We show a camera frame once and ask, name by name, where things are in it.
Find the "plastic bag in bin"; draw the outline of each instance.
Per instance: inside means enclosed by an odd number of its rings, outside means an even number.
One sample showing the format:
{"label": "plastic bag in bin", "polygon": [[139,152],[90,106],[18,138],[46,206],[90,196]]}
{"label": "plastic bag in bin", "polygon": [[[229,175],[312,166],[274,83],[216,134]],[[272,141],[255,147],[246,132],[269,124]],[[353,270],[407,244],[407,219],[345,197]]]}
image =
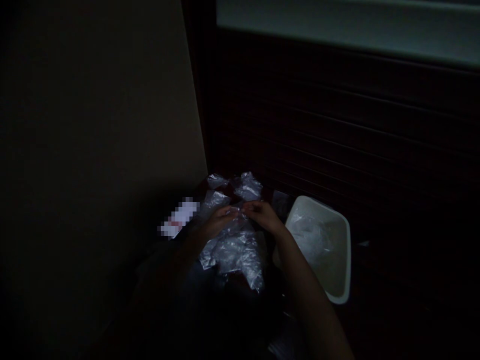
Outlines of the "plastic bag in bin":
{"label": "plastic bag in bin", "polygon": [[333,250],[325,224],[311,216],[295,214],[290,232],[309,264],[321,263]]}

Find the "trash bin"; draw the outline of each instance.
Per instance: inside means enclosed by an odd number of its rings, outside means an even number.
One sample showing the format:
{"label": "trash bin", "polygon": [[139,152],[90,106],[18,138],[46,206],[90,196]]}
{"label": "trash bin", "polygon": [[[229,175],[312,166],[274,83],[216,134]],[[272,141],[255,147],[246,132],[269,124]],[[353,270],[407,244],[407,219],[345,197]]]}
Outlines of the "trash bin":
{"label": "trash bin", "polygon": [[[318,243],[314,242],[322,241],[320,237],[306,236],[300,241],[296,221],[307,217],[321,224],[321,231],[324,232],[329,247],[331,247],[326,251],[327,253],[312,251],[315,246],[318,246]],[[299,196],[293,204],[285,226],[293,234],[300,250],[323,286],[328,299],[334,304],[346,303],[350,294],[351,273],[351,242],[348,220],[341,213],[311,197]],[[279,268],[282,267],[276,247],[273,252],[273,263]]]}

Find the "wrist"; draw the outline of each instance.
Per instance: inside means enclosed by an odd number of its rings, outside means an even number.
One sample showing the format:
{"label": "wrist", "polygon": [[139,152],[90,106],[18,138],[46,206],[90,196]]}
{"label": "wrist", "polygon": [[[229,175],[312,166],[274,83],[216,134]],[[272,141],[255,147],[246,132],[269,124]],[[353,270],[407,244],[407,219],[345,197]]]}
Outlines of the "wrist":
{"label": "wrist", "polygon": [[271,234],[273,235],[273,237],[276,239],[276,238],[282,238],[285,236],[285,234],[289,234],[289,230],[287,229],[287,227],[283,224],[283,223],[280,223],[278,224],[277,226],[275,226],[275,228],[272,229],[271,231]]}

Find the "wooden panel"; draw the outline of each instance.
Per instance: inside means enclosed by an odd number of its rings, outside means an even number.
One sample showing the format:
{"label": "wooden panel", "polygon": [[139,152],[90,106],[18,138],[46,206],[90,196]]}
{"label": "wooden panel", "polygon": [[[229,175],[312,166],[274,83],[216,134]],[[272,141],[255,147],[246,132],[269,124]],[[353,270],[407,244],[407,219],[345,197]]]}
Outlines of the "wooden panel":
{"label": "wooden panel", "polygon": [[218,57],[221,64],[440,112],[480,115],[480,74],[469,69],[224,29],[218,32]]}
{"label": "wooden panel", "polygon": [[236,93],[224,92],[220,97],[219,107],[221,117],[244,114],[267,121],[272,126],[298,130],[337,144],[355,147],[369,154],[405,163],[421,172],[438,174],[441,178],[479,181],[476,178],[479,167],[476,158],[468,158],[460,153],[411,141],[387,132]]}
{"label": "wooden panel", "polygon": [[297,131],[288,131],[256,119],[241,117],[239,114],[230,114],[229,117],[222,116],[218,121],[217,128],[225,129],[225,127],[229,127],[233,135],[244,131],[262,136],[292,148],[397,181],[400,184],[439,198],[456,199],[460,196],[462,190],[461,187],[444,185],[428,174],[422,174],[385,158],[324,139],[307,136]]}
{"label": "wooden panel", "polygon": [[243,92],[445,149],[480,154],[476,137],[480,122],[245,68],[223,67],[218,81],[221,89]]}

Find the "hand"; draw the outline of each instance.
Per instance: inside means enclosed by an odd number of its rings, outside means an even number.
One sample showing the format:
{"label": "hand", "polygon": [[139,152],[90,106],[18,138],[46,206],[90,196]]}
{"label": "hand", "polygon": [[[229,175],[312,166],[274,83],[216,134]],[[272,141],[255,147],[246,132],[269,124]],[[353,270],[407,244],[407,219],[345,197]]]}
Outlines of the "hand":
{"label": "hand", "polygon": [[285,228],[285,225],[280,221],[268,202],[248,201],[243,204],[241,211],[273,235],[278,234]]}
{"label": "hand", "polygon": [[231,207],[230,205],[221,207],[215,210],[206,223],[198,229],[198,234],[205,237],[206,240],[213,239],[220,234],[225,225],[235,219],[238,214],[236,207]]}

